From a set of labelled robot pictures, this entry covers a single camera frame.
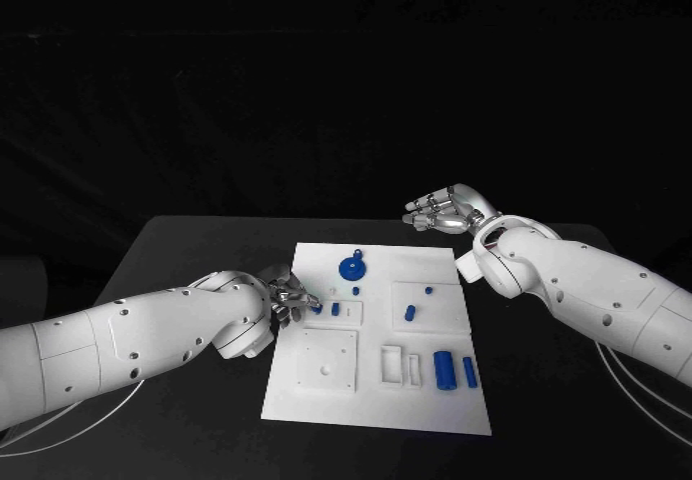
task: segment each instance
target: dark curtain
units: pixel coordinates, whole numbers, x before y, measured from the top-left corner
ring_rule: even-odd
[[[165,24],[4,17],[2,255],[95,294],[157,215],[391,219],[456,182],[504,213],[595,225],[639,263],[688,251],[674,48],[554,28],[576,7],[520,23],[514,7],[214,5],[187,28],[177,7]]]

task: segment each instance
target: white cable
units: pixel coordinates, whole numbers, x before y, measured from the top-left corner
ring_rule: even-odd
[[[24,437],[27,437],[33,432],[37,432],[45,425],[53,423],[82,402],[73,403],[57,415],[53,415],[40,425],[35,425],[24,433],[11,437],[8,440],[0,443],[0,449],[11,445],[14,442],[18,442]]]
[[[615,362],[616,364],[619,365],[619,368],[624,370],[624,373],[626,374],[626,376],[629,377],[631,381],[641,387],[641,389],[644,390],[644,392],[660,402],[663,403],[663,405],[665,405],[667,407],[670,407],[680,415],[684,415],[690,420],[692,420],[692,415],[681,409],[678,408],[676,405],[673,405],[663,397],[660,397],[647,387],[645,385],[637,380],[637,378],[634,377],[634,375],[629,373],[629,371],[626,370],[625,366],[622,365],[622,362],[619,361],[619,359],[616,358],[616,355],[615,355],[615,352],[612,351],[612,349],[609,347],[605,347],[608,349],[608,352],[609,354],[612,355],[612,358],[615,359]]]
[[[612,377],[612,379],[615,380],[616,382],[616,385],[619,386],[619,389],[622,390],[622,392],[626,394],[626,396],[629,397],[629,400],[634,402],[634,405],[638,407],[638,409],[645,413],[647,417],[657,423],[658,427],[663,428],[663,430],[674,437],[677,438],[677,440],[680,440],[686,445],[687,447],[692,447],[692,442],[683,438],[677,433],[674,433],[670,428],[667,428],[667,426],[663,424],[663,422],[648,413],[648,410],[641,406],[641,404],[637,402],[634,396],[631,395],[629,391],[626,390],[626,388],[624,387],[622,385],[622,382],[619,381],[619,379],[616,378],[616,375],[615,375],[615,372],[612,372],[612,368],[609,367],[609,364],[608,364],[608,361],[605,360],[605,355],[602,354],[602,350],[601,350],[601,345],[598,344],[598,342],[593,342],[595,343],[595,348],[598,349],[598,354],[601,355],[601,360],[602,360],[602,363],[605,365],[605,368],[608,369],[608,372],[609,372],[609,375]]]
[[[61,440],[60,442],[57,443],[53,443],[51,445],[48,445],[47,447],[43,447],[43,448],[38,448],[37,450],[30,450],[28,452],[20,452],[20,453],[8,453],[5,455],[0,455],[0,458],[4,458],[4,457],[17,457],[20,455],[28,455],[30,453],[35,453],[35,452],[41,452],[43,450],[47,450],[48,448],[53,448],[56,447],[57,445],[61,445],[63,443],[69,442],[73,438],[76,438],[82,433],[86,433],[119,409],[119,407],[126,403],[126,401],[129,400],[129,398],[132,398],[132,395],[136,393],[136,390],[139,389],[141,387],[141,384],[144,383],[144,380],[138,383],[135,389],[131,391],[129,395],[126,396],[126,398],[122,400],[122,402],[119,403],[119,405],[110,410],[110,412],[107,413],[107,415],[105,415],[105,417],[100,418],[100,420],[97,420],[97,422],[95,422],[90,426],[87,426],[79,433],[74,433],[74,435],[71,435],[70,437],[67,437],[64,440]]]

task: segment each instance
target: blue cylinder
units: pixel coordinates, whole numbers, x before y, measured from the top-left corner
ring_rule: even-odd
[[[406,314],[403,315],[403,318],[404,318],[406,322],[413,321],[413,315],[415,315],[415,307],[412,305],[409,305],[407,308],[406,308]]]
[[[472,370],[471,357],[464,357],[464,370],[465,370],[465,380],[468,381],[468,388],[475,388],[478,386],[478,383],[475,382],[475,372]]]
[[[338,264],[338,274],[344,280],[354,282],[364,275],[363,252],[357,249],[353,256],[344,258]]]
[[[439,390],[455,390],[456,377],[453,375],[451,353],[439,351],[432,354],[432,357],[435,359],[436,388]]]

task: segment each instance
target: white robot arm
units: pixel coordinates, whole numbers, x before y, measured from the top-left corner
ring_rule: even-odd
[[[318,306],[288,266],[214,272],[169,288],[0,330],[0,430],[185,364],[213,344],[252,358]]]
[[[466,280],[479,278],[507,298],[526,292],[554,318],[598,343],[692,386],[692,295],[624,258],[564,241],[540,223],[494,210],[456,184],[406,205],[417,230],[468,231],[472,249],[456,260]]]

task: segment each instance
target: table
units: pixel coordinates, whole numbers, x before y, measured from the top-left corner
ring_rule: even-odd
[[[549,226],[562,238],[611,250],[593,227]],[[471,240],[469,235],[415,232],[399,221],[162,216],[145,225],[96,304],[187,285],[211,271],[252,273],[291,263],[296,242],[451,247],[458,257]],[[255,359],[223,360],[207,349],[188,365],[145,381],[84,435],[37,455],[0,459],[0,475],[673,478],[692,471],[686,447],[629,404],[592,341],[552,318],[536,297],[507,300],[484,281],[461,283],[492,437],[260,420],[273,345]],[[74,433],[129,391],[87,400],[7,453]]]

